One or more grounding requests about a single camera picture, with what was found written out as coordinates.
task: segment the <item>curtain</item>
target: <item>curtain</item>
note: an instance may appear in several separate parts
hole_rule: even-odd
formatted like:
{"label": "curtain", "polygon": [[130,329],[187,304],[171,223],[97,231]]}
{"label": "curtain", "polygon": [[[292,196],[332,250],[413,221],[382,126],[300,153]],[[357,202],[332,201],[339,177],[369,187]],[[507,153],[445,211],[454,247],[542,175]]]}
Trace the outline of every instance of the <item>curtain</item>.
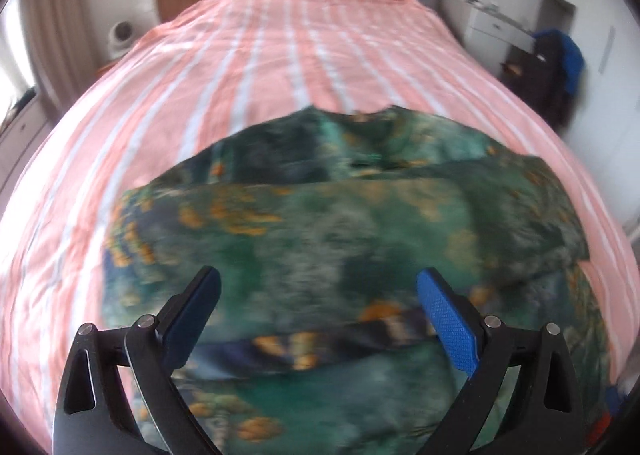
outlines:
{"label": "curtain", "polygon": [[86,0],[20,0],[38,92],[61,116],[91,86],[98,52]]}

